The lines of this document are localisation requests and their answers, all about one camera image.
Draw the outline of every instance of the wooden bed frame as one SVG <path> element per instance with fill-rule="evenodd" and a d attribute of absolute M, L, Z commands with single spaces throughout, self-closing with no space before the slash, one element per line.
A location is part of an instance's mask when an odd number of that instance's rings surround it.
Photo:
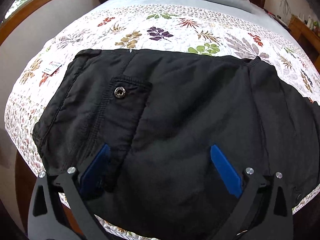
<path fill-rule="evenodd" d="M 250 2 L 263 8 L 266 0 L 250 0 Z M 15 164 L 15 184 L 18 208 L 25 232 L 28 230 L 28 210 L 36 176 L 30 170 L 17 151 Z M 74 231 L 82 234 L 70 209 L 64 206 L 65 213 Z M 294 216 L 294 239 L 319 239 L 320 238 L 320 194 L 309 202 Z"/>

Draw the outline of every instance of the bedspread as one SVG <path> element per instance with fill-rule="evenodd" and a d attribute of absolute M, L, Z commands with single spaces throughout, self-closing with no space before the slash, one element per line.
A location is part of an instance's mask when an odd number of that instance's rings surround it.
<path fill-rule="evenodd" d="M 59 87 L 68 64 L 83 49 L 154 49 L 203 57 L 259 56 L 278 76 L 311 102 L 320 100 L 320 76 L 307 55 L 282 36 L 253 23 L 201 8 L 180 5 L 134 5 L 94 10 L 76 20 L 30 60 L 16 81 L 5 109 L 5 128 L 34 174 L 44 170 L 32 130 Z M 55 61 L 51 75 L 42 70 Z M 320 186 L 292 211 L 297 212 Z M 99 219 L 104 228 L 126 239 L 147 239 Z"/>

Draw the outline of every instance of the white label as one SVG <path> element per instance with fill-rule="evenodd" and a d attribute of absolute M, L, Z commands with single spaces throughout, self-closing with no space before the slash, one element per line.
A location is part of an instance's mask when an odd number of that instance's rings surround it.
<path fill-rule="evenodd" d="M 52 75 L 61 66 L 62 66 L 62 63 L 51 61 L 43 68 L 42 72 L 48 75 Z"/>

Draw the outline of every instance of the white wall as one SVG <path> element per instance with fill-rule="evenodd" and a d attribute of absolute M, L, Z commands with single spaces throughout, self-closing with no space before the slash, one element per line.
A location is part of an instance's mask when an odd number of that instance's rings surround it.
<path fill-rule="evenodd" d="M 16 148 L 4 130 L 4 109 L 13 84 L 45 42 L 99 5 L 99 0 L 52 0 L 25 19 L 0 46 L 0 198 L 22 228 L 14 183 Z"/>
<path fill-rule="evenodd" d="M 288 22 L 291 18 L 291 15 L 284 15 L 283 6 L 281 6 L 281 8 L 279 7 L 280 2 L 281 0 L 266 0 L 264 8 L 275 15 L 281 16 L 284 22 Z M 301 17 L 304 14 L 305 19 L 308 19 L 308 16 L 311 15 L 314 20 L 317 20 L 316 15 L 313 13 L 306 0 L 288 0 L 288 3 L 290 5 L 292 14 L 299 16 L 299 13 L 301 13 Z"/>

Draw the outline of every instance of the purple leaf print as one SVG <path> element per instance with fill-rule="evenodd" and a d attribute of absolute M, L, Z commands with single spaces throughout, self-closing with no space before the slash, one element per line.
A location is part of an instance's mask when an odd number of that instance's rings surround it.
<path fill-rule="evenodd" d="M 165 32 L 163 29 L 156 28 L 156 27 L 151 27 L 149 30 L 147 30 L 147 32 L 149 33 L 150 36 L 153 36 L 153 38 L 150 38 L 150 40 L 153 40 L 153 41 L 159 41 L 161 39 L 169 41 L 166 38 L 173 37 L 173 35 L 170 34 L 169 32 Z"/>

